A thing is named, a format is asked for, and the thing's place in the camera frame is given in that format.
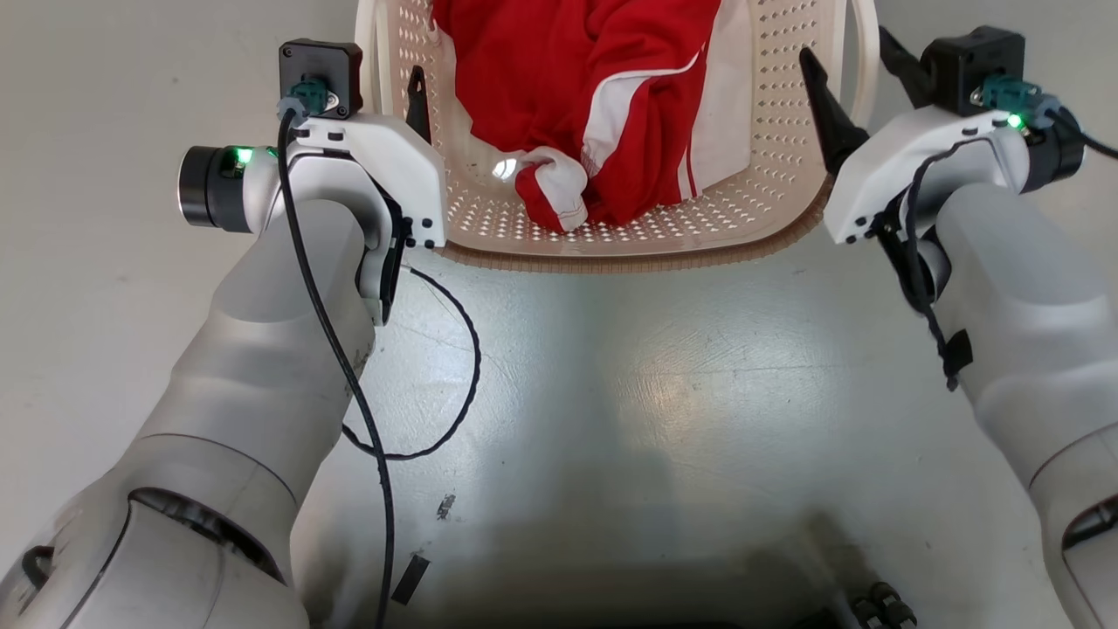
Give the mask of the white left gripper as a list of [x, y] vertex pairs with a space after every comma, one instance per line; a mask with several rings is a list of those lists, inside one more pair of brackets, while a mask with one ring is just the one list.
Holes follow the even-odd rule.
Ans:
[[284, 164], [300, 218], [338, 206], [375, 252], [404, 248], [408, 240], [419, 248], [447, 244], [445, 165], [432, 147], [426, 85], [424, 68], [414, 66], [404, 90], [407, 124], [359, 114], [345, 121], [311, 118], [284, 132]]

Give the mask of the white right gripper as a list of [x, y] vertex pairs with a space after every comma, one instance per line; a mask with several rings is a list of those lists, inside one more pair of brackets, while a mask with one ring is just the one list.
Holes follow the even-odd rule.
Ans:
[[863, 238], [874, 216], [912, 183], [919, 166], [955, 146], [959, 150], [942, 166], [958, 170], [963, 183], [991, 182], [1020, 192], [1029, 179], [1029, 147], [1010, 127], [1010, 115], [995, 111], [959, 118], [929, 107], [935, 83], [928, 63], [908, 53], [884, 25], [878, 31], [881, 63], [915, 111], [891, 120], [871, 139], [839, 105], [815, 53], [805, 47], [798, 56], [823, 163], [834, 177], [824, 225], [835, 244]]

